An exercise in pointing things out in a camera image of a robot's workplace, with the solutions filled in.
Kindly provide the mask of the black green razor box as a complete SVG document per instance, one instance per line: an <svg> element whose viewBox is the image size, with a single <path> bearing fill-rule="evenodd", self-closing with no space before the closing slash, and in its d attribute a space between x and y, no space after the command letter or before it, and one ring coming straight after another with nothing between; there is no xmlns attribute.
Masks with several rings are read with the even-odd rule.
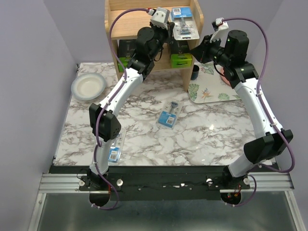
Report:
<svg viewBox="0 0 308 231"><path fill-rule="evenodd" d="M192 64L192 56L187 41L174 39L169 44L169 55L172 68L188 68Z"/></svg>
<svg viewBox="0 0 308 231"><path fill-rule="evenodd" d="M124 67L127 67L127 64L130 58L133 56L136 49L136 39L120 39L117 49L117 56L122 62Z"/></svg>

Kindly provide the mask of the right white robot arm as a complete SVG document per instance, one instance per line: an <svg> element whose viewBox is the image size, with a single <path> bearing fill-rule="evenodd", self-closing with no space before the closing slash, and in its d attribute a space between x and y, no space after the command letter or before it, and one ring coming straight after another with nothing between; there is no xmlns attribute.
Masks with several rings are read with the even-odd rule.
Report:
<svg viewBox="0 0 308 231"><path fill-rule="evenodd" d="M228 33L225 46L221 47L220 43L220 40L213 40L208 35L190 53L202 64L213 62L223 67L225 78L243 101L253 125L255 140L246 143L244 153L223 170L222 185L231 189L256 165L290 149L293 133L285 130L275 119L263 95L261 77L254 65L246 61L247 34L232 30Z"/></svg>

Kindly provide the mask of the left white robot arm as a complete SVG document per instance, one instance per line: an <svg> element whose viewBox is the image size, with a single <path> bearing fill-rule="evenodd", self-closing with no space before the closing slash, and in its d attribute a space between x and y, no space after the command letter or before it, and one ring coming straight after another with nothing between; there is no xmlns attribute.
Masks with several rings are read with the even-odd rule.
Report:
<svg viewBox="0 0 308 231"><path fill-rule="evenodd" d="M107 183L104 174L108 171L108 157L112 141L120 133L121 124L117 117L128 97L150 74L154 61L165 43L172 40L173 22L167 28L151 24L141 28L135 40L135 50L125 72L116 86L99 104L89 107L90 126L96 137L93 163L90 165L94 175L90 184L96 190L102 190Z"/></svg>

